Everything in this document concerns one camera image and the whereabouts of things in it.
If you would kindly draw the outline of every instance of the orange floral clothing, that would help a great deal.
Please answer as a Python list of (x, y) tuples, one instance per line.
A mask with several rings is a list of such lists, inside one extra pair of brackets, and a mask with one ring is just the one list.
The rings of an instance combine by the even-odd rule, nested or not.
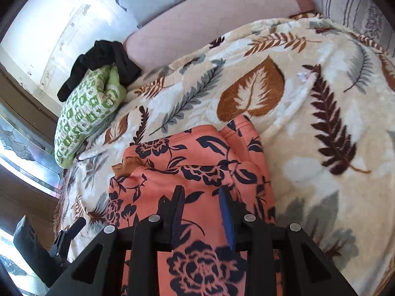
[[(176, 186), (185, 189), (182, 234), (175, 239), (172, 253), (158, 253), (160, 294), (244, 295), (246, 253), (233, 252), (227, 245), (218, 192), (225, 186), (251, 213), (267, 222), (275, 221), (269, 173), (252, 123), (240, 115), (221, 131), (210, 125), (195, 127), (130, 146), (124, 152), (124, 162), (131, 157), (139, 158), (141, 166), (129, 176), (110, 181), (109, 224), (133, 226), (156, 213), (158, 201), (163, 196), (171, 199)], [(123, 295), (128, 266), (126, 261)], [(280, 274), (277, 276), (280, 290)]]

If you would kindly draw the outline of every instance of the silver screw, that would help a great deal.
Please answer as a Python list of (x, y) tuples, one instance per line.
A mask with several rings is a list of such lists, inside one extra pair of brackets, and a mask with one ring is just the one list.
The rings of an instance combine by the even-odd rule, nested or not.
[(256, 221), (256, 217), (253, 214), (248, 213), (244, 216), (244, 220), (248, 222), (253, 222)]
[(148, 220), (150, 222), (158, 222), (158, 221), (160, 221), (160, 216), (157, 215), (157, 214), (153, 214), (153, 215), (148, 217)]
[(106, 234), (112, 234), (115, 231), (115, 226), (113, 225), (108, 225), (104, 228), (104, 232)]
[(291, 223), (291, 225), (290, 225), (290, 230), (292, 230), (292, 231), (298, 232), (301, 229), (302, 229), (302, 227), (300, 227), (300, 225), (295, 222)]

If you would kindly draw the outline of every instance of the gray striped cushion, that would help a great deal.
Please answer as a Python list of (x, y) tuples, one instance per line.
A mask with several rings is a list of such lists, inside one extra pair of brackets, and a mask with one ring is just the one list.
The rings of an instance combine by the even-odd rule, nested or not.
[(322, 0), (325, 17), (373, 39), (395, 56), (395, 33), (372, 0)]

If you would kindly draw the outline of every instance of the green and white cloth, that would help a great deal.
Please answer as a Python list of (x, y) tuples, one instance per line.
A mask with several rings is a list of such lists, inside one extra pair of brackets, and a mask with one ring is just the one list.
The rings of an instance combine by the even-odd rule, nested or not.
[(55, 134), (55, 159), (62, 168), (72, 165), (83, 141), (115, 111), (126, 96), (118, 69), (106, 65), (88, 70), (62, 108)]

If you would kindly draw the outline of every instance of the blanket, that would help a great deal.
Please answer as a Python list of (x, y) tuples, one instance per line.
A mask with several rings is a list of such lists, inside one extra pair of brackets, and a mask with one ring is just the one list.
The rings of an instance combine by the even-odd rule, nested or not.
[(303, 229), (359, 295), (395, 271), (395, 66), (320, 15), (244, 25), (141, 76), (68, 170), (57, 230), (78, 217), (74, 259), (106, 223), (111, 166), (130, 144), (243, 114), (260, 135), (276, 222)]

